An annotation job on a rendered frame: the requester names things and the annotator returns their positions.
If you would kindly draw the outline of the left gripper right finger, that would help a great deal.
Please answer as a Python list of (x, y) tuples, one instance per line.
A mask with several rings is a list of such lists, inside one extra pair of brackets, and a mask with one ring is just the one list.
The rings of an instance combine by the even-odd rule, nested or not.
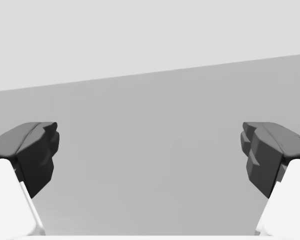
[(300, 135), (273, 122), (242, 127), (248, 178), (268, 199), (255, 233), (300, 236)]

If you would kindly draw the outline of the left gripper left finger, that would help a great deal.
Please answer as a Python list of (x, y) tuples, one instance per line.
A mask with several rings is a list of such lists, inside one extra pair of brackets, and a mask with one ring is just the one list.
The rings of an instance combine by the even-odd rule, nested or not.
[(0, 236), (44, 236), (32, 199), (50, 182), (56, 122), (27, 122), (0, 135)]

